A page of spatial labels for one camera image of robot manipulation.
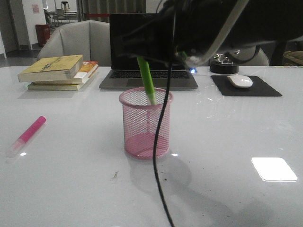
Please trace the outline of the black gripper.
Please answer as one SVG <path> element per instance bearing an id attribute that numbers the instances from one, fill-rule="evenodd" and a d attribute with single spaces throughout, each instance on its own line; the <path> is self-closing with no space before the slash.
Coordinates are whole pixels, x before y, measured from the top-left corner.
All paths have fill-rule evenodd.
<path id="1" fill-rule="evenodd" d="M 201 66 L 223 44 L 225 0 L 167 0 L 157 13 L 116 14 L 116 57 Z"/>

